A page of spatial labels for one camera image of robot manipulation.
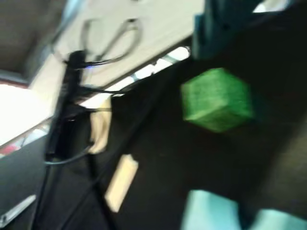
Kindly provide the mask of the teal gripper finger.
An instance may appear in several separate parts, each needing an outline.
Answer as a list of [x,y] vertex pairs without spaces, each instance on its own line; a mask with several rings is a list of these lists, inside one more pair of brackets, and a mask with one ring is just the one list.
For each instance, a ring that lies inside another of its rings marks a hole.
[[195,16],[191,54],[209,59],[219,54],[240,29],[240,0],[206,0],[202,14]]

